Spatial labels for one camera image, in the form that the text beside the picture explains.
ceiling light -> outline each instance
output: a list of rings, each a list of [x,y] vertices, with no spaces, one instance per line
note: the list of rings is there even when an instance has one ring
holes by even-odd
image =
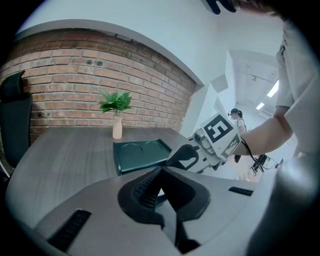
[[[275,85],[269,91],[267,96],[271,98],[273,95],[275,95],[275,93],[278,91],[278,89],[279,89],[279,80],[276,81]]]
[[[260,103],[259,106],[256,107],[257,110],[261,109],[265,104],[264,103]]]

cable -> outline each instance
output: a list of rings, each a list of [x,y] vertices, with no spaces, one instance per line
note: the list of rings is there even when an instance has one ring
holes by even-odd
[[[241,139],[242,139],[241,143],[242,143],[242,144],[245,146],[245,148],[249,151],[249,154],[250,154],[252,160],[257,164],[257,166],[260,168],[261,172],[264,173],[265,171],[264,171],[263,168],[265,168],[265,167],[263,167],[263,166],[255,159],[255,157],[252,155],[252,152],[251,152],[251,150],[250,150],[250,148],[249,148],[246,140],[245,140],[242,136],[241,136]]]

green plant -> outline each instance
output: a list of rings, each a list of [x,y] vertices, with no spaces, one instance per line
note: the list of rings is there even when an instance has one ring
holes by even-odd
[[[119,118],[119,115],[122,111],[132,109],[132,107],[129,106],[132,98],[129,96],[129,94],[129,91],[126,93],[101,93],[105,99],[105,101],[99,102],[102,113],[113,111],[114,116]]]

dark green tray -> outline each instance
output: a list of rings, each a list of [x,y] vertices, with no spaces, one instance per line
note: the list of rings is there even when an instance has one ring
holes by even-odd
[[[113,159],[119,175],[165,166],[171,151],[161,139],[113,143]]]

potted plant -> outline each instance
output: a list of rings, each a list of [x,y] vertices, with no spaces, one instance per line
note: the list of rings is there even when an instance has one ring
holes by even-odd
[[[113,132],[112,136],[114,139],[121,139],[122,137],[122,118],[120,118],[120,113],[124,110],[132,109],[129,106],[131,98],[129,96],[130,92],[121,93],[101,93],[105,101],[100,101],[100,109],[102,113],[113,111]]]

